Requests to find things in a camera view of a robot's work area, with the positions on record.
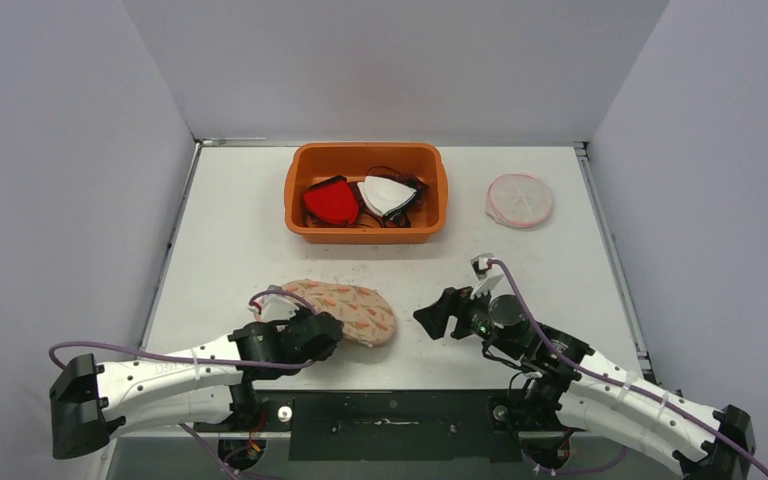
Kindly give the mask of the floral padded bra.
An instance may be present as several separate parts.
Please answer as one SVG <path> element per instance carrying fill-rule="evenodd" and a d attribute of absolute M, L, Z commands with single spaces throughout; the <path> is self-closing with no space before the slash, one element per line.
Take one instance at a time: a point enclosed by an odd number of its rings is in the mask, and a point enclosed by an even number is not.
<path fill-rule="evenodd" d="M 396 334 L 397 317 L 389 303 L 370 288 L 326 283 L 311 279 L 294 280 L 282 285 L 315 307 L 343 323 L 348 341 L 377 348 Z"/>

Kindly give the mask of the white mesh laundry bag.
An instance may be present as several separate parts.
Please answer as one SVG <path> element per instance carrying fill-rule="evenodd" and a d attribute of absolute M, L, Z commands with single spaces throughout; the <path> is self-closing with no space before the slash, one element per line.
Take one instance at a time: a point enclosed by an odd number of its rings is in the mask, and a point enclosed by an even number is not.
<path fill-rule="evenodd" d="M 485 198 L 485 214 L 512 229 L 540 225 L 549 219 L 553 206 L 554 195 L 549 186 L 537 177 L 520 173 L 496 178 Z"/>

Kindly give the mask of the white bra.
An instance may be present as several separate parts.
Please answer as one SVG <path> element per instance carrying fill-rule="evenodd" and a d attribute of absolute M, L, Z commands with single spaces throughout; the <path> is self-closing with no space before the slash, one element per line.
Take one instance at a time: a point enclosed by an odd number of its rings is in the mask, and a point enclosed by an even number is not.
<path fill-rule="evenodd" d="M 397 215 L 419 194 L 416 188 L 380 176 L 367 176 L 357 189 L 365 206 L 382 219 Z"/>

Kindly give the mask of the orange plastic tub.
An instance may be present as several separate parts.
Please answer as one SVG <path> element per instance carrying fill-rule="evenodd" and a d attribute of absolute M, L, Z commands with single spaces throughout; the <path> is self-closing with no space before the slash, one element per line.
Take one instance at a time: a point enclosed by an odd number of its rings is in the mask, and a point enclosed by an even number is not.
<path fill-rule="evenodd" d="M 367 176 L 419 190 L 391 218 L 364 204 L 357 183 Z M 436 147 L 426 143 L 311 143 L 294 156 L 284 188 L 285 223 L 313 244 L 421 244 L 447 218 L 448 179 Z"/>

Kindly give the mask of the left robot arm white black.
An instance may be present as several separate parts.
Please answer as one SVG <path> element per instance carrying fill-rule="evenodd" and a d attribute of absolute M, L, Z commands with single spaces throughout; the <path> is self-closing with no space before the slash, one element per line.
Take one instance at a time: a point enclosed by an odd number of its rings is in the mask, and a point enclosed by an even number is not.
<path fill-rule="evenodd" d="M 180 423 L 246 430 L 265 415 L 254 382 L 324 361 L 342 338 L 340 320 L 302 308 L 173 354 L 138 351 L 122 362 L 76 356 L 49 389 L 52 455 L 73 459 L 125 433 Z"/>

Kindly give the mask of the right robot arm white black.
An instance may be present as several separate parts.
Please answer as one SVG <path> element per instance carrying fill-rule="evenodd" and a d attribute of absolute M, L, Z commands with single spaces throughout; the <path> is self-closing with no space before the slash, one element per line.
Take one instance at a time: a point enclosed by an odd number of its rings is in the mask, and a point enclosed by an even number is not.
<path fill-rule="evenodd" d="M 745 479 L 755 443 L 750 416 L 686 400 L 537 322 L 511 294 L 447 288 L 413 317 L 433 340 L 476 336 L 484 358 L 527 378 L 496 398 L 511 432 L 587 431 L 666 466 L 683 479 Z"/>

